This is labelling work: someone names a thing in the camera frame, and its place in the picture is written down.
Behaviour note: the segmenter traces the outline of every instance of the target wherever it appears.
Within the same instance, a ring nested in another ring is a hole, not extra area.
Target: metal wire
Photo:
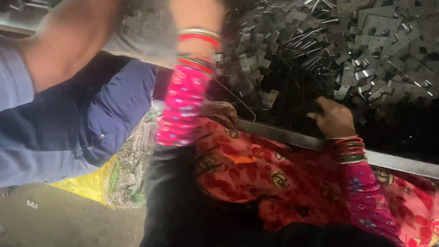
[[[232,91],[230,91],[226,86],[224,86],[220,81],[218,81],[216,78],[213,79],[214,81],[216,81],[216,83],[218,83],[220,86],[222,86],[225,90],[227,90],[229,93],[231,93],[237,100],[239,100],[239,102],[241,102],[241,104],[243,104],[255,117],[253,119],[253,121],[256,121],[256,114],[255,112],[253,112],[250,107],[248,107],[238,96],[236,96]]]

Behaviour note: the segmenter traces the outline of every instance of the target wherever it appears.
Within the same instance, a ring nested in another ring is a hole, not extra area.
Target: person
[[[226,210],[224,205],[217,205],[221,200],[240,203],[246,196],[234,190],[239,190],[243,177],[239,171],[228,170],[229,183],[217,179],[212,170],[205,172],[209,176],[200,181],[201,175],[196,170],[199,156],[196,158],[195,140],[211,134],[203,132],[204,136],[195,137],[198,127],[209,128],[208,124],[200,126],[198,118],[206,87],[213,78],[213,65],[208,56],[218,44],[223,6],[217,0],[172,0],[170,7],[179,23],[179,47],[185,49],[171,77],[165,99],[167,107],[158,123],[157,146],[146,175],[147,217],[141,246],[400,245],[398,227],[367,164],[364,144],[356,134],[352,114],[346,107],[323,97],[317,99],[323,113],[313,113],[310,117],[331,139],[335,150],[333,158],[344,170],[343,184],[352,205],[349,210],[353,213],[353,225],[290,223],[268,232],[258,221],[258,212],[246,208]],[[218,140],[213,147],[199,144],[199,148],[217,149],[225,156],[238,158],[238,152],[224,144],[229,142],[225,139],[223,143]],[[241,160],[231,165],[244,166],[245,162]],[[278,179],[276,183],[288,187],[285,180]],[[358,221],[366,218],[374,221],[367,224]]]
[[[65,0],[36,35],[0,37],[0,188],[93,173],[147,112],[157,67],[95,58],[125,3]],[[78,73],[91,60],[98,74]],[[93,80],[105,85],[79,89]]]

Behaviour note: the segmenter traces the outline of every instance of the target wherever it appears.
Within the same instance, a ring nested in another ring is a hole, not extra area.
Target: woman
[[[394,218],[379,194],[378,182],[364,157],[364,144],[356,135],[350,111],[322,97],[317,103],[323,114],[310,116],[337,151],[335,158],[344,170],[352,217],[357,222],[374,217],[373,222],[355,224],[361,230],[349,225],[291,223],[277,232],[267,232],[251,212],[221,210],[202,192],[194,168],[194,132],[205,88],[213,77],[208,56],[219,45],[217,33],[223,6],[216,0],[173,0],[170,6],[180,31],[181,56],[168,88],[168,108],[159,122],[158,145],[148,170],[147,218],[141,246],[400,244]],[[223,186],[220,180],[210,182],[213,187]]]

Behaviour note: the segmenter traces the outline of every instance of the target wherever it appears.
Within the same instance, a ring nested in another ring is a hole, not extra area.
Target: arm
[[[341,186],[347,199],[351,223],[366,232],[401,243],[395,219],[364,156],[363,140],[357,137],[351,112],[324,97],[316,102],[323,113],[308,116],[315,119],[338,154]]]
[[[35,93],[82,69],[105,45],[125,0],[64,0],[43,20],[35,36],[17,40]]]

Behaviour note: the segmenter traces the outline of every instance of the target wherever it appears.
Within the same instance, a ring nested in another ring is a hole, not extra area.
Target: concrete floor
[[[137,247],[145,214],[144,207],[113,210],[49,185],[23,185],[0,198],[0,221],[7,231],[0,234],[0,247]]]

